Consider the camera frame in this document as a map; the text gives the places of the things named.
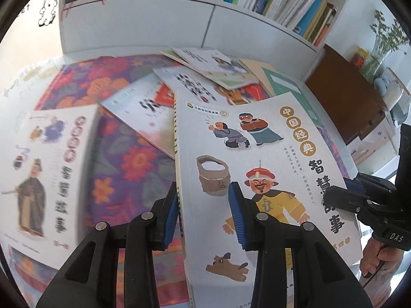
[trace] white wall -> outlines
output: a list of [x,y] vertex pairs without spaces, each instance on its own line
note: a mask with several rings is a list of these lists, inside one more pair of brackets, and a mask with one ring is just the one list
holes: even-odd
[[[391,25],[394,16],[381,0],[347,0],[325,43],[347,60],[352,58],[358,47],[370,52],[375,42],[375,34],[369,26],[375,21],[376,9],[384,13],[386,24]],[[403,59],[403,52],[391,53],[382,68],[388,66],[396,73]],[[408,84],[411,73],[404,74],[403,77],[404,80],[400,78],[402,82]]]
[[62,54],[58,6],[49,25],[39,26],[41,8],[48,0],[30,0],[0,43],[0,92],[24,67]]

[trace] yellow robe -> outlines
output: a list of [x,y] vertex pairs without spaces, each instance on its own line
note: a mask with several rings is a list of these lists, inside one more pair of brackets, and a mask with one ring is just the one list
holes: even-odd
[[[266,212],[272,215],[282,223],[288,223],[287,218],[284,215],[284,209],[295,221],[298,221],[305,213],[304,205],[295,198],[295,194],[287,191],[270,190],[265,194],[254,195],[252,200],[256,202],[257,207],[261,212]],[[226,223],[232,230],[234,230],[233,218],[227,219]],[[293,267],[291,249],[286,248],[285,255],[287,269],[290,269]]]

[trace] orange flower pattern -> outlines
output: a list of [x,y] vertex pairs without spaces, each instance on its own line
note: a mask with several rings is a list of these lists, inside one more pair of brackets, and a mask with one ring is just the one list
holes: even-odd
[[94,190],[93,196],[95,197],[95,203],[108,203],[110,199],[108,198],[109,195],[114,193],[114,189],[110,186],[111,178],[106,177],[105,179],[95,179],[94,180]]

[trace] cartoon figure in brown robe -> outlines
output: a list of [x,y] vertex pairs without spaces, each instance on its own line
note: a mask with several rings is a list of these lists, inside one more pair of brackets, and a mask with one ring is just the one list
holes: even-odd
[[43,237],[43,220],[46,193],[38,177],[42,172],[42,161],[34,160],[26,179],[16,188],[18,196],[18,225],[19,229]]

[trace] metal screw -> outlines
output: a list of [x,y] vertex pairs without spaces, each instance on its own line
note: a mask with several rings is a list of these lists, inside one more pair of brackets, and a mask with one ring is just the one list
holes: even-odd
[[153,214],[152,212],[144,212],[144,213],[141,215],[141,218],[142,218],[143,220],[150,220],[150,219],[153,218],[153,216],[154,216],[154,214]]
[[107,228],[107,224],[104,221],[99,222],[98,224],[96,224],[96,229],[97,230],[105,230],[106,228]]
[[303,223],[303,228],[310,232],[310,231],[314,230],[315,226],[312,222],[304,222]]
[[260,212],[257,214],[257,219],[261,220],[261,221],[265,221],[268,219],[268,214],[264,213],[264,212]]

